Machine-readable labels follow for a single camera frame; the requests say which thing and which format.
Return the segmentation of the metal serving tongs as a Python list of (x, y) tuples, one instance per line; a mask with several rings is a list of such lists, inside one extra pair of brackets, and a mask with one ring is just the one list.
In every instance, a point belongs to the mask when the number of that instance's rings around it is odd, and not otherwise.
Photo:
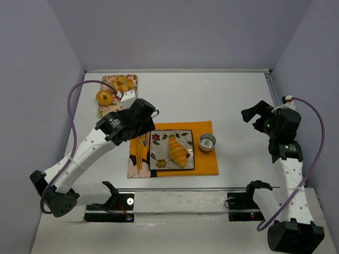
[(148, 133), (146, 133), (140, 137), (141, 143), (144, 147), (148, 145), (148, 136), (149, 136)]

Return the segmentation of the striped croissant bread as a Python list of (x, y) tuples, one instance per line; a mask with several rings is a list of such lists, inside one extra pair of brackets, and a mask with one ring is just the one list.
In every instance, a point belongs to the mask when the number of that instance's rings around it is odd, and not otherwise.
[(174, 138), (169, 139), (169, 157), (180, 167), (186, 166), (186, 149)]

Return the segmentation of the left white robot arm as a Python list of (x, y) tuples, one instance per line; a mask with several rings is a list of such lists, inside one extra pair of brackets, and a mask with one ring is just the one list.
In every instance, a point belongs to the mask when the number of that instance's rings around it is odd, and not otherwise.
[(92, 164), (123, 142), (155, 129), (152, 119), (159, 111), (134, 90), (122, 97), (122, 110), (103, 116), (89, 135), (66, 157), (45, 171), (36, 170), (30, 180), (54, 217), (69, 213), (77, 205), (109, 208), (118, 203), (119, 192), (108, 181), (74, 186)]

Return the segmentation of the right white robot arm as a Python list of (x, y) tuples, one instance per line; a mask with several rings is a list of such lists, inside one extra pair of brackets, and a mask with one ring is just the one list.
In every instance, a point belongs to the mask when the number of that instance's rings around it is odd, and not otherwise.
[(304, 184), (312, 172), (302, 173), (302, 148), (295, 140), (301, 122), (296, 111), (297, 98), (286, 96), (283, 104), (273, 107), (265, 101), (242, 110), (244, 122), (255, 115), (254, 129), (269, 137), (268, 150), (280, 184), (278, 202), (270, 184), (251, 181), (246, 187), (246, 198), (260, 209), (264, 219), (257, 231), (267, 230), (271, 251), (283, 253), (313, 253), (325, 237), (323, 227), (317, 226), (309, 210)]

